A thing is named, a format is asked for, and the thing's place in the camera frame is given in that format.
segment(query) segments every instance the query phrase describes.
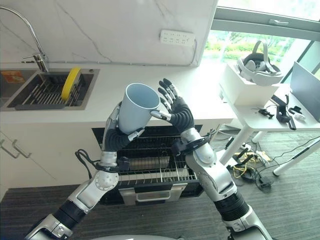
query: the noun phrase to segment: floor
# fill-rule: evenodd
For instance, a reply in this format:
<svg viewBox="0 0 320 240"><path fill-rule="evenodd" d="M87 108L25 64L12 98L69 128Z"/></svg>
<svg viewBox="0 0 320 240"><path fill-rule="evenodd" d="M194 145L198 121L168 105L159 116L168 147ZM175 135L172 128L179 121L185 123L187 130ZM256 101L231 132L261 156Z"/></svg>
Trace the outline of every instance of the floor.
<svg viewBox="0 0 320 240"><path fill-rule="evenodd" d="M261 148L269 156L282 152L320 136L317 132L269 132L261 141ZM228 140L219 134L213 142L220 150ZM302 148L276 160L283 163ZM236 180L238 190L268 229L279 240L320 239L320 151L314 152L280 177L272 169L261 174L274 181L271 192L261 192L254 183ZM10 189L0 204L2 240L23 239L29 227L64 202L77 186L54 186ZM120 235L146 234L188 240L226 240L228 232L221 222L214 204L202 194L177 202L148 206L97 205L74 229L72 240Z"/></svg>

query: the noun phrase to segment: silver robot arm segment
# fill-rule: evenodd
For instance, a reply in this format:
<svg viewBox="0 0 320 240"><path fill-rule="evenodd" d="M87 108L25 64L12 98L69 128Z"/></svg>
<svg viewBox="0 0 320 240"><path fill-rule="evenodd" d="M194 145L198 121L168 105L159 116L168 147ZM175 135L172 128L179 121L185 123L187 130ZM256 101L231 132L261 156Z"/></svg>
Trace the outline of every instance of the silver robot arm segment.
<svg viewBox="0 0 320 240"><path fill-rule="evenodd" d="M195 128L181 133L186 144L200 139ZM251 206L238 193L230 173L208 143L186 154L186 163L195 172L203 189L220 212L222 221L234 240L272 240Z"/></svg>
<svg viewBox="0 0 320 240"><path fill-rule="evenodd" d="M144 132L144 129L137 129L126 135L116 129L120 107L119 103L106 121L100 162L95 166L98 170L94 176L81 184L55 213L32 227L25 240L67 240L73 234L72 229L95 207L101 197L117 186L117 151Z"/></svg>
<svg viewBox="0 0 320 240"><path fill-rule="evenodd" d="M185 153L187 165L195 172L231 232L229 239L272 240L253 209L238 192L228 170L216 160L210 145L203 141L195 129L192 112L177 87L166 78L159 84L162 88L158 88L158 91L165 97L161 102L168 112L152 111L151 115L171 123L179 131L181 142L173 144L172 152Z"/></svg>

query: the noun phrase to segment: light blue cup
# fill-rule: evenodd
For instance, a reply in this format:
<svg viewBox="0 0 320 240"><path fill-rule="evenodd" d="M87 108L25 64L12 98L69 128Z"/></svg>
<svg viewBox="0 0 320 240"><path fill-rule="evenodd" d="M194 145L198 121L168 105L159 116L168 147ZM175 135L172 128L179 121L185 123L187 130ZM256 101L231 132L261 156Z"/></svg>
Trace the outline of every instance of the light blue cup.
<svg viewBox="0 0 320 240"><path fill-rule="evenodd" d="M160 98L151 87L142 83L129 84L118 117L121 132L131 134L144 128L151 118L150 112L156 110L159 104Z"/></svg>

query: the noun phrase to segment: marble backsplash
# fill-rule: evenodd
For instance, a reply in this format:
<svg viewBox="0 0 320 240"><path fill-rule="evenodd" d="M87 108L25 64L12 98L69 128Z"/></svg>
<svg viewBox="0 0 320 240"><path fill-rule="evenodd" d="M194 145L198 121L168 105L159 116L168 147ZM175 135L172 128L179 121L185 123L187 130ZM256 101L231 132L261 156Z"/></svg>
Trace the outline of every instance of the marble backsplash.
<svg viewBox="0 0 320 240"><path fill-rule="evenodd" d="M50 62L197 66L217 0L1 0L31 23ZM160 43L162 29L192 32L192 47ZM37 52L27 26L0 10L0 62Z"/></svg>

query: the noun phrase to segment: electrical outlet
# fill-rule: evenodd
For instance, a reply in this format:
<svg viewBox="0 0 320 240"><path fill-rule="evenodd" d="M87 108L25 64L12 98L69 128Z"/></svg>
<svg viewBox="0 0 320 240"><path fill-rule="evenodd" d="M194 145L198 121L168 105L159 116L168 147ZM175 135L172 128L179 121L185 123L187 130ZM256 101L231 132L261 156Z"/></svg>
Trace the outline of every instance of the electrical outlet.
<svg viewBox="0 0 320 240"><path fill-rule="evenodd" d="M172 44L192 47L196 35L192 32L161 30L160 42L163 44Z"/></svg>

